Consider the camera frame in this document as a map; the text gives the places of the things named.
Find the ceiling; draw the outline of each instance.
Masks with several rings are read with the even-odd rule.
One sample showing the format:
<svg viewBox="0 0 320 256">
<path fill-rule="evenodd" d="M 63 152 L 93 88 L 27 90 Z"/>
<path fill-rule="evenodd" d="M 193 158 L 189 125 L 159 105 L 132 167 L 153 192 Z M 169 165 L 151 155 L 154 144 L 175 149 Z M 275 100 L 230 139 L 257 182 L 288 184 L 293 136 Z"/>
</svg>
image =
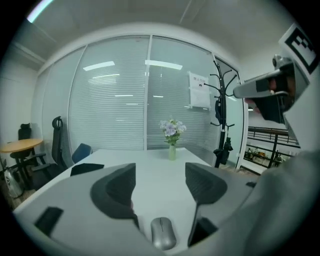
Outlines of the ceiling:
<svg viewBox="0 0 320 256">
<path fill-rule="evenodd" d="M 160 22 L 207 36 L 241 59 L 277 43 L 293 21 L 273 0 L 54 0 L 34 23 L 24 22 L 11 49 L 36 60 L 38 70 L 54 51 L 91 31 Z"/>
</svg>

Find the blue chair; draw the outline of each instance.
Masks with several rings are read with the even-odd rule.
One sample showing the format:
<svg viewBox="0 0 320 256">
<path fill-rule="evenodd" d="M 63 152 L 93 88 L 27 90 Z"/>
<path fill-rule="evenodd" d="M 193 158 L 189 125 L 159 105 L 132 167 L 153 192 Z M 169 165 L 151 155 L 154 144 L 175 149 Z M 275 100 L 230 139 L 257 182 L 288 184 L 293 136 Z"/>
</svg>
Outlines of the blue chair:
<svg viewBox="0 0 320 256">
<path fill-rule="evenodd" d="M 72 161 L 76 164 L 92 153 L 92 148 L 89 145 L 81 143 L 72 154 Z"/>
</svg>

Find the white table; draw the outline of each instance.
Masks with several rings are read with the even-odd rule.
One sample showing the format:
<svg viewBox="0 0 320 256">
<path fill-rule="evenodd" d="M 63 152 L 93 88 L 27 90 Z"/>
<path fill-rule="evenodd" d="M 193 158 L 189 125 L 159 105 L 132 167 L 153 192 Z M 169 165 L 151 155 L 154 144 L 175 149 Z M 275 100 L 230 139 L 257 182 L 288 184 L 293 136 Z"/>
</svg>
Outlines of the white table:
<svg viewBox="0 0 320 256">
<path fill-rule="evenodd" d="M 138 216 L 139 228 L 151 241 L 151 221 L 158 217 L 169 218 L 177 238 L 176 246 L 164 251 L 171 255 L 188 248 L 188 238 L 196 212 L 196 203 L 186 185 L 186 162 L 208 166 L 206 162 L 185 148 L 177 149 L 175 161 L 168 159 L 167 149 L 147 151 L 100 149 L 78 164 L 102 164 L 107 168 L 136 163 L 136 185 L 131 199 L 134 212 Z M 69 178 L 71 169 L 72 167 L 65 170 L 36 191 L 19 205 L 14 213 L 21 213 L 24 207 L 32 204 L 33 200 L 45 190 Z"/>
</svg>

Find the floor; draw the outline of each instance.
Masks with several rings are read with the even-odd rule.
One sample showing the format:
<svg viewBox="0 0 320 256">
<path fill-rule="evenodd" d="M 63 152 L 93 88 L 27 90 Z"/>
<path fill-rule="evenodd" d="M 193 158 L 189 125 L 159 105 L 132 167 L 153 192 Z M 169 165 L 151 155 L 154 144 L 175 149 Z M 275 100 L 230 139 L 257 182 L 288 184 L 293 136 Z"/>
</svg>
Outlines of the floor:
<svg viewBox="0 0 320 256">
<path fill-rule="evenodd" d="M 234 167 L 229 166 L 229 165 L 223 165 L 221 164 L 220 169 L 226 170 L 228 172 L 235 172 L 236 170 L 234 169 Z M 31 166 L 27 166 L 27 170 L 28 172 L 31 174 Z M 239 169 L 238 170 L 239 174 L 243 174 L 243 175 L 251 175 L 251 176 L 256 176 L 254 173 L 245 170 L 245 169 Z M 19 196 L 18 198 L 12 198 L 9 195 L 9 190 L 7 187 L 7 184 L 5 182 L 4 176 L 3 174 L 0 176 L 0 191 L 2 192 L 2 195 L 4 196 L 5 200 L 7 201 L 10 209 L 13 211 L 15 208 L 17 208 L 24 200 L 26 200 L 28 197 L 30 197 L 35 190 L 25 190 L 23 192 L 23 194 L 21 196 Z"/>
</svg>

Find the computer mouse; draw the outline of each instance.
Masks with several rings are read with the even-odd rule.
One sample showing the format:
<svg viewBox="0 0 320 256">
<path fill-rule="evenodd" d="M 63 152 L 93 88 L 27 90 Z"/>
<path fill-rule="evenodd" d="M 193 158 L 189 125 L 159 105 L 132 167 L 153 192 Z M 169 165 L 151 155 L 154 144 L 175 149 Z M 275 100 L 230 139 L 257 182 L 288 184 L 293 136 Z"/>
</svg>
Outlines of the computer mouse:
<svg viewBox="0 0 320 256">
<path fill-rule="evenodd" d="M 151 221 L 151 234 L 153 245 L 160 250 L 169 250 L 177 243 L 172 223 L 166 217 L 155 218 Z"/>
</svg>

